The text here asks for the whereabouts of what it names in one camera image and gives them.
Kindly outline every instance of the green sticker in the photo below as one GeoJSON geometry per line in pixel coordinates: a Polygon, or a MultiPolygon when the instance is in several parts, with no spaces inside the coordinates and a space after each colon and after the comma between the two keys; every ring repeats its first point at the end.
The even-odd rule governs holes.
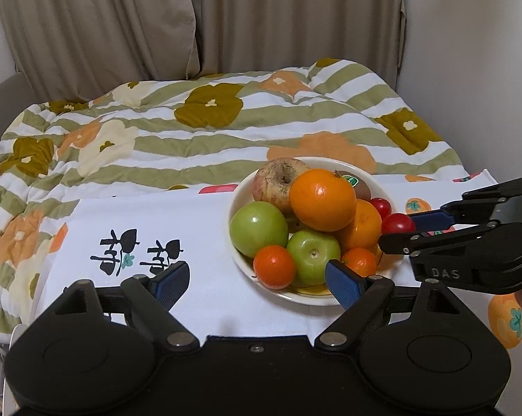
{"type": "Polygon", "coordinates": [[[356,184],[359,183],[359,180],[352,175],[342,175],[342,178],[349,182],[349,184],[351,184],[351,186],[353,187],[355,187],[356,184]]]}

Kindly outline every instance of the kiwi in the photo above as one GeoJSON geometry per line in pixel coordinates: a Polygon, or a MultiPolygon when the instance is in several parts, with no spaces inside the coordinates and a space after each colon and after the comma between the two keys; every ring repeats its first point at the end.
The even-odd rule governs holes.
{"type": "Polygon", "coordinates": [[[345,172],[343,170],[337,170],[336,173],[339,174],[343,179],[347,180],[353,186],[357,198],[367,201],[369,201],[372,198],[371,190],[368,188],[367,183],[365,183],[357,175],[351,172],[345,172]]]}

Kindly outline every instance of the beige curtain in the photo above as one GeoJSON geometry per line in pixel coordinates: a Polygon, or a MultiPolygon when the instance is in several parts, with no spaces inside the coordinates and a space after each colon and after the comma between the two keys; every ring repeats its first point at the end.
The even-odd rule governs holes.
{"type": "Polygon", "coordinates": [[[0,14],[40,101],[199,72],[191,0],[0,0],[0,14]]]}
{"type": "Polygon", "coordinates": [[[361,62],[395,87],[401,0],[193,0],[202,75],[361,62]]]}

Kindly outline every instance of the screw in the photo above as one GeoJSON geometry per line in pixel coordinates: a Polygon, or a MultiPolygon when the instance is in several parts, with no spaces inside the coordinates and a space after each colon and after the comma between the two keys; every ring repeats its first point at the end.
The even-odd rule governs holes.
{"type": "Polygon", "coordinates": [[[249,350],[253,353],[263,353],[265,348],[261,344],[252,344],[249,346],[249,350]]]}
{"type": "Polygon", "coordinates": [[[329,347],[336,347],[345,344],[347,336],[340,332],[326,332],[320,337],[321,343],[329,347]]]}
{"type": "Polygon", "coordinates": [[[187,332],[176,332],[167,336],[167,342],[174,347],[188,346],[195,341],[195,336],[187,332]]]}

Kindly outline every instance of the bowl of fruit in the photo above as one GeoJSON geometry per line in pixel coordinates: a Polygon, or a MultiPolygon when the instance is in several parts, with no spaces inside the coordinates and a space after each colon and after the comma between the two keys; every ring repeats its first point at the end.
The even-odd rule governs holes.
{"type": "Polygon", "coordinates": [[[325,285],[326,263],[341,260],[361,276],[376,274],[383,227],[414,229],[395,227],[401,216],[409,223],[396,214],[386,190],[355,166],[320,157],[277,158],[234,190],[227,247],[246,277],[279,297],[338,305],[325,285]]]}

